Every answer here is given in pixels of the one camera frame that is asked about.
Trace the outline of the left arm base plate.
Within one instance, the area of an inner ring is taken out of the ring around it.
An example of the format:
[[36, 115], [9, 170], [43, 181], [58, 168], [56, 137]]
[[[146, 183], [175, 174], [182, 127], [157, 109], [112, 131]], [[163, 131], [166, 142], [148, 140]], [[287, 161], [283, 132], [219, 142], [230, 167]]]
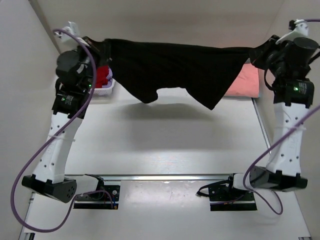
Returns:
[[101, 189], [105, 192], [82, 194], [75, 198], [73, 208], [77, 210], [117, 210], [121, 193], [120, 181], [105, 180]]

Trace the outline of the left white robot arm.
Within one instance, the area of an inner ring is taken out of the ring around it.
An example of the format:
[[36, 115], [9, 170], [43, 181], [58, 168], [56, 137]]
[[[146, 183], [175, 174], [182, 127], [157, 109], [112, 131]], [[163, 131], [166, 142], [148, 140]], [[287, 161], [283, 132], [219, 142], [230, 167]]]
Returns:
[[65, 177], [67, 158], [92, 96], [94, 73], [108, 63], [103, 42], [85, 36], [84, 45], [91, 57], [77, 46], [61, 53], [56, 60], [55, 100], [52, 106], [49, 144], [31, 175], [22, 178], [22, 186], [34, 192], [68, 203], [76, 194], [77, 182]]

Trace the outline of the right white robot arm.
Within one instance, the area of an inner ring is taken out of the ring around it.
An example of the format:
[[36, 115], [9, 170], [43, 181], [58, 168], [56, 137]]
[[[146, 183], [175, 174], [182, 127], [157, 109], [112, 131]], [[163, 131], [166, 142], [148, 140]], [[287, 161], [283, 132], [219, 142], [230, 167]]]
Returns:
[[245, 173], [233, 173], [226, 180], [208, 184], [205, 188], [209, 192], [199, 189], [198, 196], [228, 203], [246, 199], [246, 194], [258, 189], [292, 192], [307, 187], [308, 180], [301, 176], [300, 149], [303, 123], [312, 114], [315, 91], [307, 74], [318, 48], [319, 44], [308, 37], [273, 36], [250, 52], [251, 63], [275, 77], [266, 85], [274, 93], [276, 120], [268, 162], [265, 167], [253, 163]]

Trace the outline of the black t shirt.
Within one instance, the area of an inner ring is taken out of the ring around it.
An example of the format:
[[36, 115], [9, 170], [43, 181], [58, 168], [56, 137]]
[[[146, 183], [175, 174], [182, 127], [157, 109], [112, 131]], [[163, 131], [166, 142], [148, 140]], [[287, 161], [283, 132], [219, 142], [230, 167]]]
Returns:
[[114, 79], [144, 104], [159, 89], [182, 88], [213, 110], [249, 59], [249, 47], [136, 42], [105, 39], [104, 55]]

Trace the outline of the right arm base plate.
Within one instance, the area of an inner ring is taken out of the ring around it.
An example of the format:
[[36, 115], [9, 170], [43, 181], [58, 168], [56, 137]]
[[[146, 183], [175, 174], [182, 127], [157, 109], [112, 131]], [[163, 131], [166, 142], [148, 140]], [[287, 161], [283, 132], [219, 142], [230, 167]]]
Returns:
[[253, 193], [233, 188], [227, 181], [204, 185], [196, 192], [199, 197], [209, 198], [211, 212], [257, 211]]

